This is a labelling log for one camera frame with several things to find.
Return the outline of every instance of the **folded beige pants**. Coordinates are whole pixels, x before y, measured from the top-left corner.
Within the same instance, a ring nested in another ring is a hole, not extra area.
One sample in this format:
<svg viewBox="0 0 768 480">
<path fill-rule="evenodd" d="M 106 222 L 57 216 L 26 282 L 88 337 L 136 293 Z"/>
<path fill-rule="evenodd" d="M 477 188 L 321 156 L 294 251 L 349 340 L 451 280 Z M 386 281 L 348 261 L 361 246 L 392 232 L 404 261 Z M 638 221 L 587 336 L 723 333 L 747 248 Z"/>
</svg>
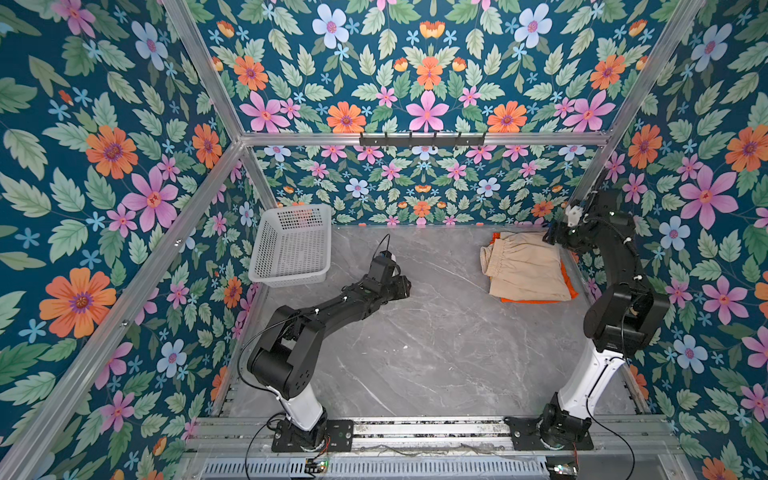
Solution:
<svg viewBox="0 0 768 480">
<path fill-rule="evenodd" d="M 542 233 L 502 232 L 492 245 L 481 247 L 482 272 L 491 277 L 490 294 L 508 300 L 568 301 L 560 253 Z"/>
</svg>

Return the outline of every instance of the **orange fabric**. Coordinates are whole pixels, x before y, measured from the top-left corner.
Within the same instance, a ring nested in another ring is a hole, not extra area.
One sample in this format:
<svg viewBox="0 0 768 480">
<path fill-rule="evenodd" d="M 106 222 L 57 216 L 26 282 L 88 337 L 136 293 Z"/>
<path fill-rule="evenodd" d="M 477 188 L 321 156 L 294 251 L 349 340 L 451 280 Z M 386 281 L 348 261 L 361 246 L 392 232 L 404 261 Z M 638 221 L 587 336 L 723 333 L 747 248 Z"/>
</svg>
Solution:
<svg viewBox="0 0 768 480">
<path fill-rule="evenodd" d="M 496 241 L 496 239 L 501 238 L 502 235 L 498 232 L 493 234 L 493 239 L 491 240 L 491 243 L 488 245 L 493 245 L 493 243 Z M 565 271 L 565 264 L 560 262 L 560 271 L 563 273 L 563 280 L 565 281 L 565 286 L 568 287 L 568 292 L 571 293 L 571 300 L 576 298 L 578 296 L 578 292 L 574 288 L 574 284 L 571 282 L 571 278 L 568 276 L 568 272 Z M 506 298 L 502 298 L 503 303 L 533 303 L 533 304 L 539 304 L 539 303 L 560 303 L 554 300 L 509 300 Z"/>
</svg>

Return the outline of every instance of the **white plastic basket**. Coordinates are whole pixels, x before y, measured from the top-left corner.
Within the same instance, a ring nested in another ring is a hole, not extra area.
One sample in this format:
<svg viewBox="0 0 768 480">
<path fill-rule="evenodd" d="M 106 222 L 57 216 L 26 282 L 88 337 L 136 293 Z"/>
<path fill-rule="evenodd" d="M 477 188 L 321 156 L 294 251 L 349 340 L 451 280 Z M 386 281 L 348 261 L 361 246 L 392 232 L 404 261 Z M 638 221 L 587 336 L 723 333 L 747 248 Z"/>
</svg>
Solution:
<svg viewBox="0 0 768 480">
<path fill-rule="evenodd" d="M 331 266 L 331 207 L 295 205 L 264 212 L 248 277 L 268 286 L 326 279 Z"/>
</svg>

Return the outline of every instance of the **diagonal metal bar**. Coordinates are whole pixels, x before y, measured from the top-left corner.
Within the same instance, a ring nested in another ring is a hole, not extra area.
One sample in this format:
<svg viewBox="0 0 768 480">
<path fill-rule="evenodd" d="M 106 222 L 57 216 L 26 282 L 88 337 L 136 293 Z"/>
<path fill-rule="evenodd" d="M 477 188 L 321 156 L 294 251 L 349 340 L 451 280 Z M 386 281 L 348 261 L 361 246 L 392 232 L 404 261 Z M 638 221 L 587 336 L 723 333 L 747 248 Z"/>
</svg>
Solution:
<svg viewBox="0 0 768 480">
<path fill-rule="evenodd" d="M 581 177 L 579 185 L 575 188 L 573 195 L 568 203 L 577 204 L 587 198 L 595 182 L 602 177 L 605 169 L 605 163 L 614 153 L 616 147 L 624 136 L 624 132 L 632 125 L 635 115 L 640 110 L 640 106 L 650 93 L 651 88 L 656 84 L 664 66 L 672 57 L 675 49 L 682 41 L 685 32 L 694 22 L 696 13 L 704 6 L 705 0 L 680 0 L 672 13 L 670 21 L 661 32 L 656 45 L 648 55 L 648 62 L 643 71 L 637 77 L 632 90 L 621 104 L 619 112 L 616 114 L 611 128 L 608 130 L 608 142 L 598 149 L 598 152 L 592 158 L 587 171 Z"/>
<path fill-rule="evenodd" d="M 43 457 L 48 454 L 74 415 L 74 411 L 80 406 L 85 394 L 91 390 L 98 373 L 109 362 L 127 328 L 163 278 L 178 254 L 179 245 L 189 237 L 197 221 L 209 207 L 210 199 L 219 191 L 219 186 L 230 174 L 242 153 L 242 144 L 232 144 L 205 177 L 157 248 L 125 288 L 64 376 L 56 383 L 38 414 L 5 454 L 0 462 L 0 478 L 28 480 L 35 473 Z"/>
<path fill-rule="evenodd" d="M 259 194 L 261 204 L 264 206 L 264 210 L 277 208 L 277 199 L 272 193 L 270 184 L 266 181 L 266 174 L 261 170 L 259 161 L 256 159 L 256 155 L 251 147 L 248 147 L 243 154 L 243 166 L 245 167 L 246 172 L 248 172 L 248 176 L 253 181 L 256 192 Z"/>
<path fill-rule="evenodd" d="M 179 34 L 181 43 L 187 49 L 192 65 L 197 70 L 197 74 L 200 75 L 200 81 L 203 83 L 208 97 L 213 102 L 224 128 L 230 135 L 230 139 L 232 142 L 239 140 L 240 135 L 245 133 L 243 124 L 240 123 L 240 117 L 237 116 L 237 111 L 230 100 L 227 89 L 224 88 L 221 77 L 216 72 L 214 63 L 210 60 L 208 47 L 197 28 L 187 2 L 185 0 L 165 0 L 163 5 Z"/>
<path fill-rule="evenodd" d="M 242 136 L 249 147 L 265 145 L 366 145 L 382 147 L 416 147 L 435 145 L 438 147 L 458 145 L 595 145 L 608 142 L 608 134 L 592 132 L 518 132 L 516 134 L 456 134 L 456 133 L 396 133 L 396 134 L 256 134 L 248 132 Z"/>
</svg>

